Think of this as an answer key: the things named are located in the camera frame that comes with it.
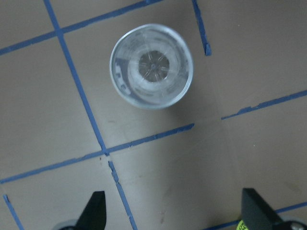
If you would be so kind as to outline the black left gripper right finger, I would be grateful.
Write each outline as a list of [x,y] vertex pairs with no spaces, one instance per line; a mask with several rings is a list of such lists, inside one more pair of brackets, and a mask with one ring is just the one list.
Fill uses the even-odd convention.
[[273,230],[283,223],[254,188],[242,189],[241,216],[249,230]]

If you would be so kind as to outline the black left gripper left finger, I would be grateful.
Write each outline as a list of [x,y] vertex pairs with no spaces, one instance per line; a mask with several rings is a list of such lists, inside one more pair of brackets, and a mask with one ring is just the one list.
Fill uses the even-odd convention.
[[77,230],[104,230],[106,227],[106,196],[104,191],[93,192],[80,215]]

